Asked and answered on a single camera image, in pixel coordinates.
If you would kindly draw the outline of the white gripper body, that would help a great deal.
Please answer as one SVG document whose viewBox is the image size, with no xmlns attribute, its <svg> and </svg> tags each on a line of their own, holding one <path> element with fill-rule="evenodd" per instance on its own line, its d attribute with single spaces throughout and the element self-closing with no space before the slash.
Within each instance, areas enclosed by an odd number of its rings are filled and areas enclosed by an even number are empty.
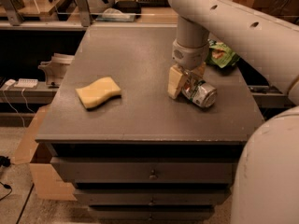
<svg viewBox="0 0 299 224">
<path fill-rule="evenodd" d="M 205 44 L 200 48 L 186 48 L 181 46 L 177 40 L 173 42 L 172 58 L 178 65 L 184 69 L 193 70 L 201 65 L 209 51 L 209 45 Z"/>
</svg>

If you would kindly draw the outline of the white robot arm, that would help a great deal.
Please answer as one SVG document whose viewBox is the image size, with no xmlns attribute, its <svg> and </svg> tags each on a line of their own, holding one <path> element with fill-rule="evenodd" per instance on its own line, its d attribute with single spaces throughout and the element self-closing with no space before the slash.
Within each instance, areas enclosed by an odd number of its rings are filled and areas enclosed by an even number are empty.
<svg viewBox="0 0 299 224">
<path fill-rule="evenodd" d="M 200 47 L 205 28 L 242 59 L 250 85 L 269 84 L 293 107 L 262 124 L 235 173 L 231 224 L 299 224 L 299 31 L 291 23 L 230 0 L 168 0 L 178 14 L 177 46 Z"/>
</svg>

